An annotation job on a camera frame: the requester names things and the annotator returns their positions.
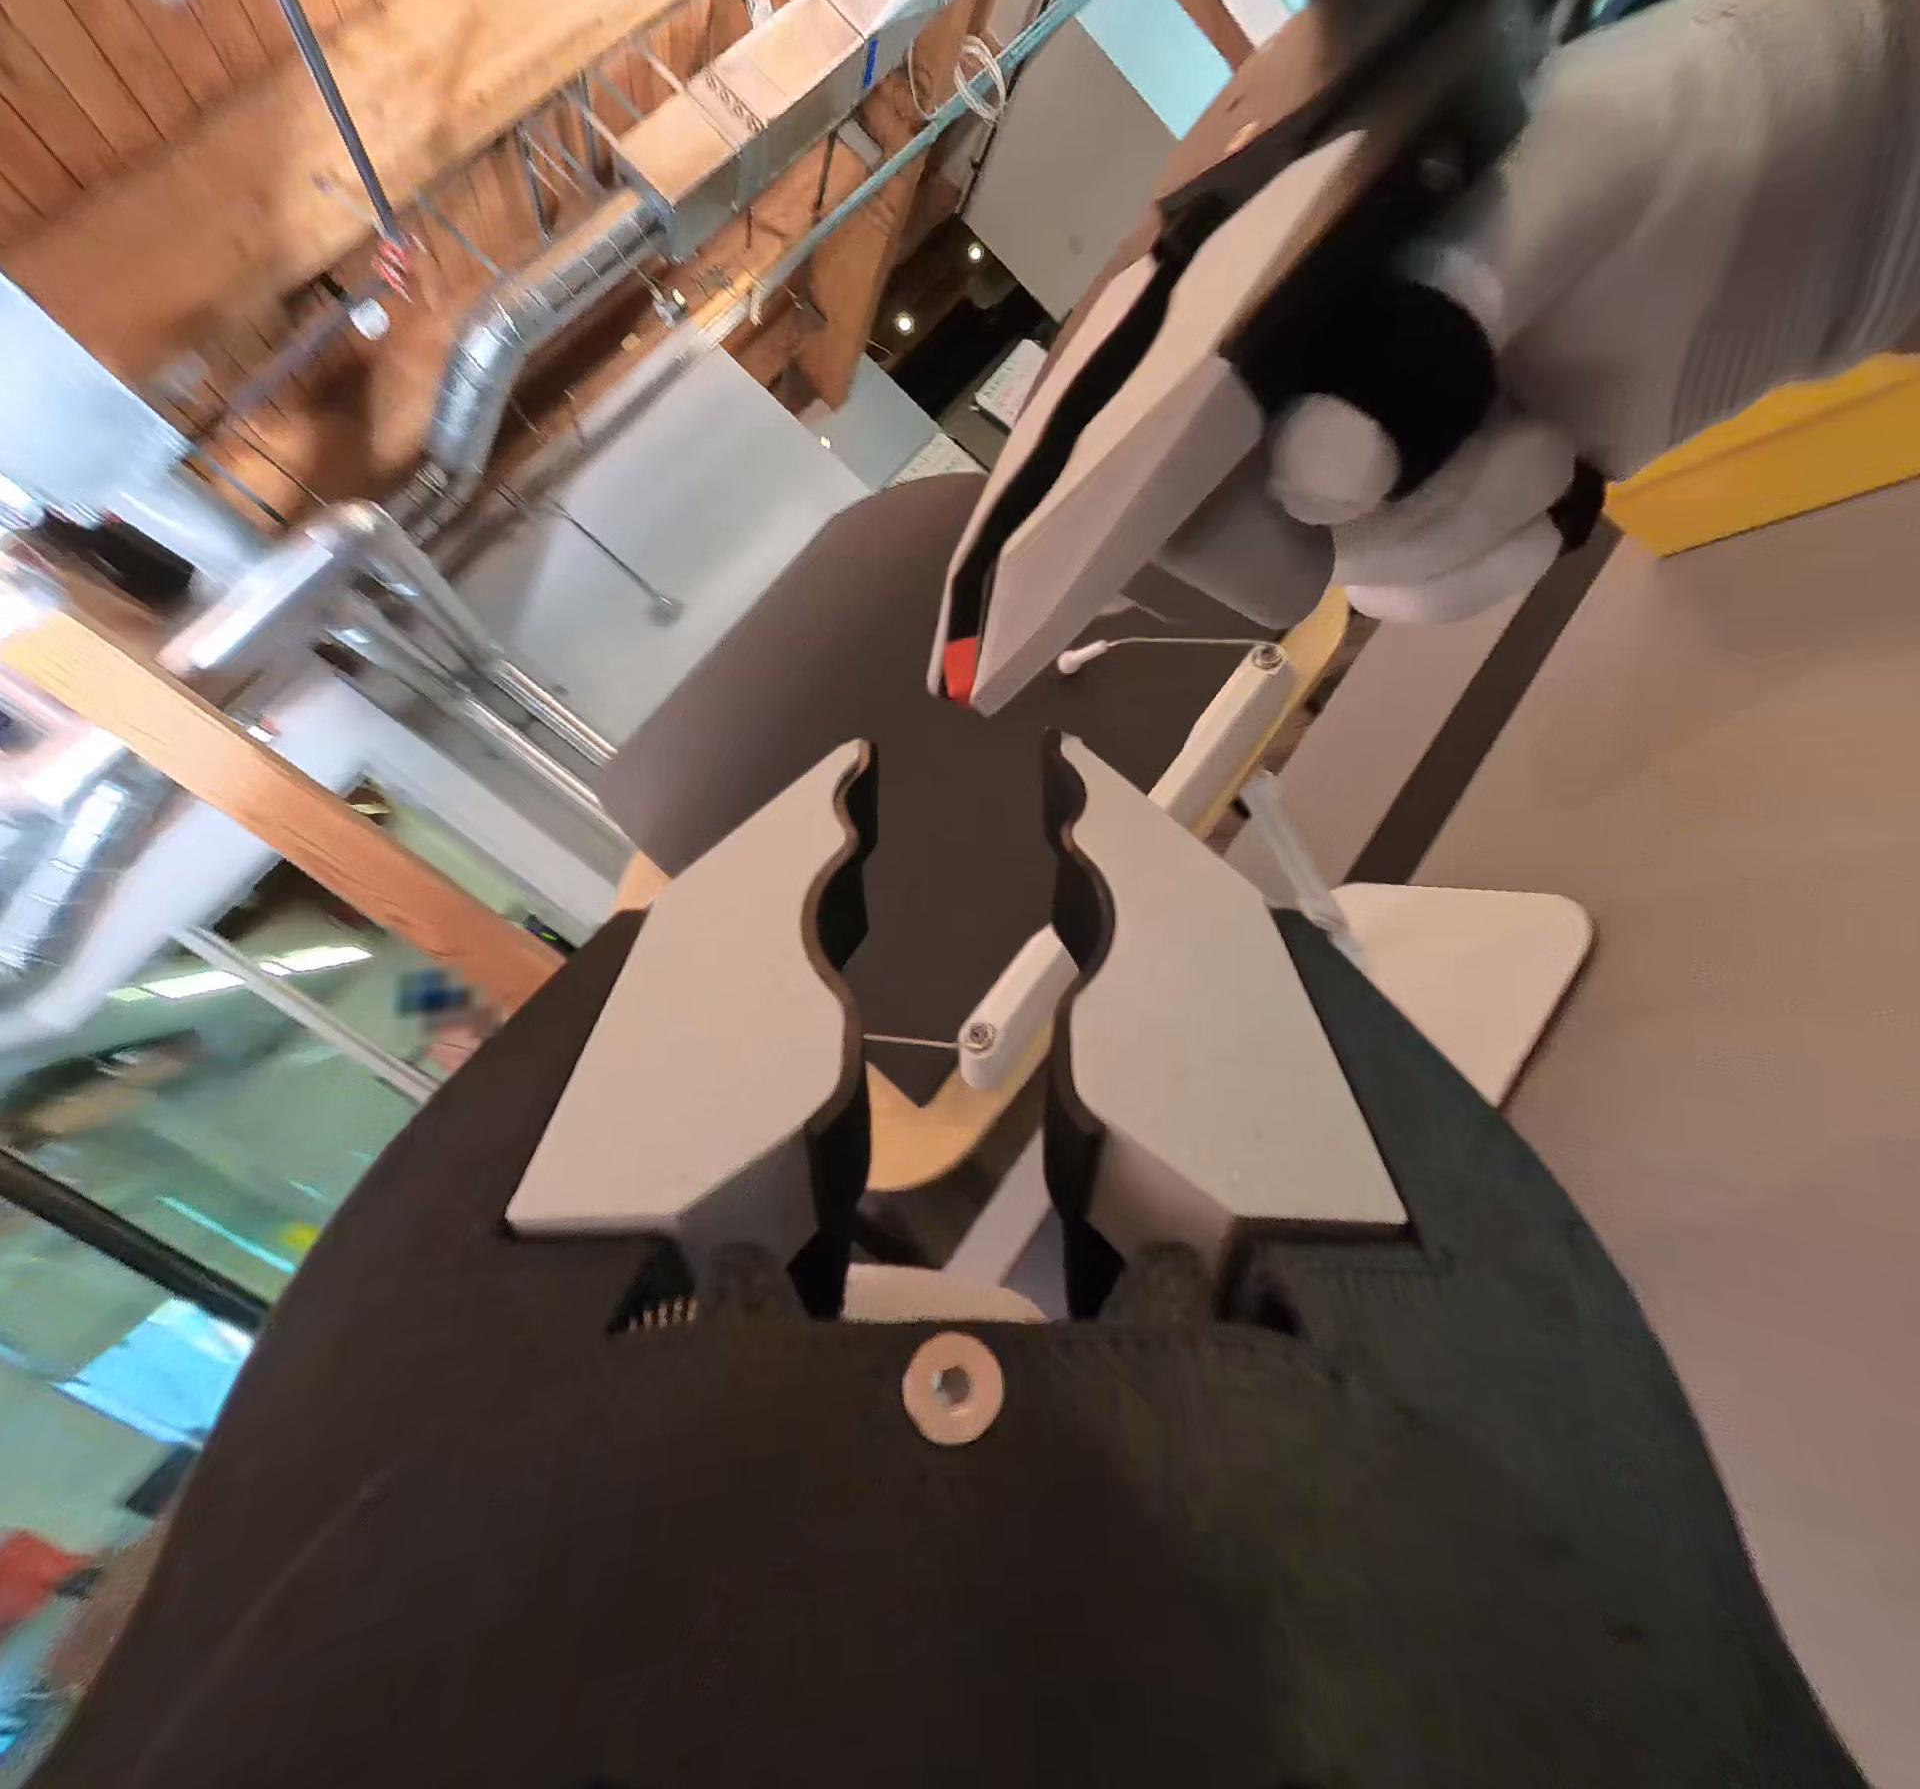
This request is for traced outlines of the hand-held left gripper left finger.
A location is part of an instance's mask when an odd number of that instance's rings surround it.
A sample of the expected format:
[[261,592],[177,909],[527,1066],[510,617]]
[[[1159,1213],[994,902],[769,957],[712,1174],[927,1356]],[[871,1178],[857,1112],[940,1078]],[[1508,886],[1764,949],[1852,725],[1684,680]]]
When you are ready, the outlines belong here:
[[872,841],[852,739],[660,889],[505,1203],[520,1238],[811,1241],[857,1202]]

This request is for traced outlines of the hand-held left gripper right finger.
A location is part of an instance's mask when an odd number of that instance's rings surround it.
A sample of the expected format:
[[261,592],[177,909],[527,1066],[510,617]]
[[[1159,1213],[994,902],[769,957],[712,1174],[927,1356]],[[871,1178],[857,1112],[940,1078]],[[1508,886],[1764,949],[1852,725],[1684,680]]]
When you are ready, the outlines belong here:
[[1068,730],[1045,736],[1045,835],[1068,1315],[1097,1317],[1159,1247],[1221,1304],[1271,1238],[1401,1238],[1407,1208],[1260,889]]

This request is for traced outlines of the clear stand strut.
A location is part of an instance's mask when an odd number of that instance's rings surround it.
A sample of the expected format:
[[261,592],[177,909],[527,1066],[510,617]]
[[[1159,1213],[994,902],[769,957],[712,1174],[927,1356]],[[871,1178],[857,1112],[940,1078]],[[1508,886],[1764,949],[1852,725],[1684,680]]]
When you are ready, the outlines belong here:
[[1346,920],[1335,889],[1320,874],[1314,857],[1282,806],[1282,786],[1273,770],[1253,774],[1237,794],[1246,815],[1246,832],[1282,879],[1297,912],[1308,920],[1332,949],[1351,963],[1365,966],[1365,949]]

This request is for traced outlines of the sprinkler pipe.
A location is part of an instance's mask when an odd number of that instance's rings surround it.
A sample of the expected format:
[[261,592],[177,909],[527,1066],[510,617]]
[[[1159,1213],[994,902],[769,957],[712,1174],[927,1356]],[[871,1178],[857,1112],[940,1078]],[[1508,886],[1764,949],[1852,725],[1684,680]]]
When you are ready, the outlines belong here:
[[373,152],[364,143],[357,121],[351,120],[348,101],[341,89],[341,80],[328,63],[322,40],[303,5],[303,0],[276,0],[280,16],[290,32],[299,63],[312,79],[316,96],[322,98],[327,117],[351,163],[351,173],[370,202],[376,224],[376,271],[398,297],[409,294],[412,278],[412,243],[398,220],[396,202],[388,185],[377,176]]

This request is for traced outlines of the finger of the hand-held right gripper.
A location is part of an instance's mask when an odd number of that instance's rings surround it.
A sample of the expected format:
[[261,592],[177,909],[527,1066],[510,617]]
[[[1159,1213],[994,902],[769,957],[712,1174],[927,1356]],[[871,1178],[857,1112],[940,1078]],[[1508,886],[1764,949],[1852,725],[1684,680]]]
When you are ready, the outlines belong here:
[[1233,216],[1186,207],[1201,216],[1201,243],[1161,335],[999,556],[968,709],[999,712],[1022,696],[1256,448],[1263,410],[1227,344],[1353,208],[1368,152],[1369,137],[1346,130]]
[[984,643],[1001,549],[1036,517],[1081,432],[1147,360],[1199,243],[1201,216],[1169,218],[1150,250],[1106,285],[1068,344],[1070,354],[1029,392],[1029,406],[994,460],[948,562],[927,658],[930,691],[940,688],[937,664],[951,634],[975,634]]

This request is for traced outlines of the dark-faced wooden stand board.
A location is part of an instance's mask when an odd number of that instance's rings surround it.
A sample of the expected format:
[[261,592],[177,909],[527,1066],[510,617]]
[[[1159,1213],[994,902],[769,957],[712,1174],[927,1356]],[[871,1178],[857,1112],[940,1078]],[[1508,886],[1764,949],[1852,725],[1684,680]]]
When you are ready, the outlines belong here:
[[[734,632],[647,717],[597,787],[644,863],[676,874],[773,800],[830,746],[876,744],[876,853],[860,869],[868,936],[846,969],[868,1030],[951,1036],[1022,953],[1049,934],[1045,730],[1079,736],[1150,792],[1186,754],[1183,818],[1208,835],[1239,781],[1332,665],[1351,610],[1329,591],[1278,649],[1116,649],[1079,675],[1047,672],[994,714],[924,691],[948,552],[978,476],[894,486],[830,521]],[[1141,610],[1097,636],[1256,627],[1209,602],[1159,626]],[[948,1178],[1022,1107],[1047,1037],[1016,1046],[1010,1078],[975,1087],[955,1053],[876,1046],[871,1193]]]

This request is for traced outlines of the yellow plastic bin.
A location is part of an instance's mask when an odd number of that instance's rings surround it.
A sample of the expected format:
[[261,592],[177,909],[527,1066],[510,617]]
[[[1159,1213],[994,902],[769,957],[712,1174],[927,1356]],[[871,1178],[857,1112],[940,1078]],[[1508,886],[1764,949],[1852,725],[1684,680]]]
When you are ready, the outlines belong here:
[[1607,517],[1675,556],[1918,476],[1918,358],[1785,384],[1607,489]]

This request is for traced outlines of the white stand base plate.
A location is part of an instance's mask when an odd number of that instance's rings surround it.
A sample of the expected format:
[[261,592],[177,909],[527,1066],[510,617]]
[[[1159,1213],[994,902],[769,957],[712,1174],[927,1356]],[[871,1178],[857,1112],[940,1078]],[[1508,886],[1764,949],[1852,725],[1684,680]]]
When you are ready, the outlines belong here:
[[1361,970],[1502,1107],[1569,1000],[1598,927],[1559,892],[1422,885],[1332,889]]

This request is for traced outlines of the spiral silver air duct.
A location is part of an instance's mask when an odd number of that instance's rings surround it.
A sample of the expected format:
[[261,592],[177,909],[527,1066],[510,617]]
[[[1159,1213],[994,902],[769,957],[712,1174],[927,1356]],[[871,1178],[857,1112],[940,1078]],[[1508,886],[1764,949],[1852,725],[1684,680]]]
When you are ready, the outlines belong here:
[[440,533],[478,490],[530,360],[651,259],[686,261],[821,144],[955,0],[789,0],[613,143],[623,188],[498,281],[455,338],[388,511]]

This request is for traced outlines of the person's right hand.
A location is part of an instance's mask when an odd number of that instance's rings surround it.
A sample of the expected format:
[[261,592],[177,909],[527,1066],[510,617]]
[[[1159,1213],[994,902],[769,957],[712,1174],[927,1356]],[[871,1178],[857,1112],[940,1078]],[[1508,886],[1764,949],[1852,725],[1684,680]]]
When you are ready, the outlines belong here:
[[1778,387],[1918,349],[1918,0],[1668,0],[1548,67],[1493,188],[1365,290],[1268,442],[1384,626],[1532,588]]

